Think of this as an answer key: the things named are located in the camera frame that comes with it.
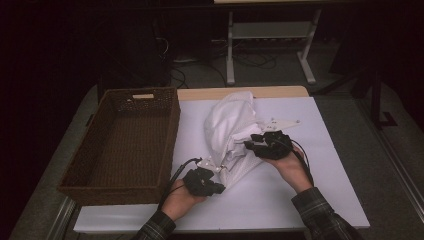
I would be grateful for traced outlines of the white mesh laundry bag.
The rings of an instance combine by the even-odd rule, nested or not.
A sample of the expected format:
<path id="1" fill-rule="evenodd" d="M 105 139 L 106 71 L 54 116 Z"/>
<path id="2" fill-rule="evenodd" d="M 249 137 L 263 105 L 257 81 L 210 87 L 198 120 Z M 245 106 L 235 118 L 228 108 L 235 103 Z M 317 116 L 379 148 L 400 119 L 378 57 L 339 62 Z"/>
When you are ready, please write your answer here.
<path id="1" fill-rule="evenodd" d="M 262 122 L 262 132 L 263 132 L 265 123 L 262 120 L 260 121 Z M 245 156 L 236 158 L 233 161 L 222 161 L 221 163 L 216 163 L 212 159 L 211 154 L 210 154 L 210 158 L 217 167 L 220 167 L 218 176 L 221 183 L 226 188 L 233 187 L 246 174 L 248 174 L 251 170 L 253 170 L 255 167 L 257 167 L 261 163 L 261 160 L 258 157 L 256 157 L 254 153 L 250 150 L 247 150 L 247 154 Z"/>

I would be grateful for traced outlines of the person's right hand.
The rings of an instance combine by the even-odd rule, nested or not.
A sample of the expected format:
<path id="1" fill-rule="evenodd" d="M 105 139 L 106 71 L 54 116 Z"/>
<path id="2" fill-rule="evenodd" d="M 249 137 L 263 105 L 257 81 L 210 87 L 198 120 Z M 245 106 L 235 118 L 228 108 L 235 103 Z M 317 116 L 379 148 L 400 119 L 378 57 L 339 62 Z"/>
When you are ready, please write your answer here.
<path id="1" fill-rule="evenodd" d="M 313 187 L 301 161 L 297 155 L 303 156 L 301 150 L 294 146 L 293 152 L 279 160 L 263 159 L 277 169 L 281 177 L 299 194 Z"/>

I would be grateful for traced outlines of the metal rail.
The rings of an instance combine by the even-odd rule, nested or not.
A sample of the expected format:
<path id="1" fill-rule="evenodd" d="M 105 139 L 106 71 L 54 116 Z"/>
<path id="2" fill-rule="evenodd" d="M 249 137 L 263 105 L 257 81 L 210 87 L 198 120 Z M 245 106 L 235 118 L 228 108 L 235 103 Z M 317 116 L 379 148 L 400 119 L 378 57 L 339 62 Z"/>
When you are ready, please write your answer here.
<path id="1" fill-rule="evenodd" d="M 69 197 L 65 197 L 59 207 L 58 214 L 48 232 L 46 240 L 63 240 L 75 208 L 76 203 Z"/>
<path id="2" fill-rule="evenodd" d="M 361 115 L 365 119 L 367 126 L 371 129 L 373 135 L 382 147 L 388 161 L 397 177 L 407 198 L 411 202 L 416 214 L 424 223 L 424 193 L 419 189 L 417 182 L 408 172 L 404 161 L 395 150 L 395 147 L 389 142 L 388 137 L 383 132 L 383 127 L 376 124 L 371 118 L 371 109 L 366 105 L 364 100 L 356 100 L 355 104 Z"/>

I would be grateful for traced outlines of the white metal desk frame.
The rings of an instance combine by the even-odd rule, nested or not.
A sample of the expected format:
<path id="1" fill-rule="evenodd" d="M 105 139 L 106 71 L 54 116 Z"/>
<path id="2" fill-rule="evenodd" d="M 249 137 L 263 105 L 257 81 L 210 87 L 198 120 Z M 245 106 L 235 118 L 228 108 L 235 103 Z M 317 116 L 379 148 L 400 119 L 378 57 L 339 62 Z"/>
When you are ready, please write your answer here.
<path id="1" fill-rule="evenodd" d="M 238 21 L 234 17 L 234 11 L 228 13 L 228 32 L 227 32 L 227 56 L 226 70 L 227 83 L 235 84 L 234 70 L 234 40 L 249 39 L 300 39 L 304 40 L 304 46 L 297 52 L 297 58 L 302 68 L 303 74 L 308 84 L 314 85 L 316 79 L 308 63 L 308 54 L 318 27 L 319 19 L 322 13 L 321 8 L 313 12 L 309 20 L 255 20 Z"/>

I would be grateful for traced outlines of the black metal stand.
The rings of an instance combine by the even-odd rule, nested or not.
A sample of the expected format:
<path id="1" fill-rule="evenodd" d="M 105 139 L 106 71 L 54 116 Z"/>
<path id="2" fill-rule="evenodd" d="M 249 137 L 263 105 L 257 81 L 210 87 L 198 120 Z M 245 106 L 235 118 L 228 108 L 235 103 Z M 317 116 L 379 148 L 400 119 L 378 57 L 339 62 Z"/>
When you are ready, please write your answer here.
<path id="1" fill-rule="evenodd" d="M 312 96 L 326 95 L 337 88 L 355 80 L 350 94 L 355 99 L 362 99 L 371 92 L 370 118 L 374 126 L 381 130 L 383 127 L 396 126 L 397 123 L 389 112 L 381 111 L 382 81 L 377 67 L 368 65 L 343 76 L 341 79 L 311 93 Z"/>

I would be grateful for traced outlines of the brown wicker basket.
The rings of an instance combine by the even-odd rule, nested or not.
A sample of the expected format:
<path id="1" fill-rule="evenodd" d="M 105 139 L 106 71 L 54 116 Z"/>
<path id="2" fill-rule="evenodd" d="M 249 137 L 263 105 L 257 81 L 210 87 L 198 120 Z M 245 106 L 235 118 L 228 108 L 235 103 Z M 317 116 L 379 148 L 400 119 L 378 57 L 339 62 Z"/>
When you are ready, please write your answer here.
<path id="1" fill-rule="evenodd" d="M 173 87 L 106 91 L 58 190 L 81 206 L 158 203 L 179 120 Z"/>

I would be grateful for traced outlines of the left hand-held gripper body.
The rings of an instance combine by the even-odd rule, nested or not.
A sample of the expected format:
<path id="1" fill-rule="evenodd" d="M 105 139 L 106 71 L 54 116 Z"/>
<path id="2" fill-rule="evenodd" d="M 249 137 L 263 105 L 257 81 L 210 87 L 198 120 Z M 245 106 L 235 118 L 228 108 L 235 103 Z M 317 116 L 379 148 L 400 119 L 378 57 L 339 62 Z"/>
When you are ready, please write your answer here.
<path id="1" fill-rule="evenodd" d="M 214 172 L 200 166 L 202 159 L 195 159 L 197 168 L 190 169 L 183 177 L 183 182 L 189 193 L 193 196 L 212 196 L 211 186 L 215 183 L 211 180 Z"/>

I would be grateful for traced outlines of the white foam board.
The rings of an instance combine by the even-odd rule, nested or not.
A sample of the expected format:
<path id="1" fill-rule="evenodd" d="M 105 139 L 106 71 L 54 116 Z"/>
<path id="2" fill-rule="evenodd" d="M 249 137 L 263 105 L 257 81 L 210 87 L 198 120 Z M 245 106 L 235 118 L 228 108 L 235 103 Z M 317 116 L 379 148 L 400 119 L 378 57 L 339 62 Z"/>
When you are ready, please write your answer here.
<path id="1" fill-rule="evenodd" d="M 209 156 L 203 124 L 214 100 L 182 101 L 173 168 L 191 158 Z M 257 117 L 269 121 L 298 120 L 284 132 L 300 143 L 309 159 L 315 185 L 333 209 L 355 227 L 368 219 L 344 170 L 325 123 L 311 97 L 256 98 Z M 292 188 L 268 163 L 262 163 L 235 186 L 209 197 L 176 222 L 178 233 L 224 233 L 301 230 L 304 225 L 291 202 Z M 74 230 L 86 234 L 138 231 L 154 205 L 90 206 L 81 209 Z"/>

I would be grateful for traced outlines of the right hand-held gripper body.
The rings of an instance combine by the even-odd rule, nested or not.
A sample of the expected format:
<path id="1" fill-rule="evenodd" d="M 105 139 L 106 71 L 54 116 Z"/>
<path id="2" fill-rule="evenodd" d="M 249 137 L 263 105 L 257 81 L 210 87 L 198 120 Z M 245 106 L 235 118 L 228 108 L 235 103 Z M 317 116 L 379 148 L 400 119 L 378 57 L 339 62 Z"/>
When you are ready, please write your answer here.
<path id="1" fill-rule="evenodd" d="M 278 160 L 288 156 L 293 151 L 293 140 L 285 130 L 299 125 L 299 120 L 271 119 L 261 133 L 265 138 L 264 142 L 255 142 L 264 146 L 259 149 L 259 157 Z"/>

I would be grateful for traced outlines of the person's left hand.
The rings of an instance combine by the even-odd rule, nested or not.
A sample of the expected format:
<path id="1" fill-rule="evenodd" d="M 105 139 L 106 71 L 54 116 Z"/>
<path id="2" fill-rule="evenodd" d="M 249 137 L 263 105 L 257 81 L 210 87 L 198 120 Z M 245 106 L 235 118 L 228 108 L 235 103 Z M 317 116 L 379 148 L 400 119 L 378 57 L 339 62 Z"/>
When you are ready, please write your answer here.
<path id="1" fill-rule="evenodd" d="M 171 193 L 166 198 L 161 211 L 176 221 L 185 216 L 196 204 L 205 200 L 206 197 L 192 195 L 185 187 L 184 181 L 177 179 L 172 185 Z"/>

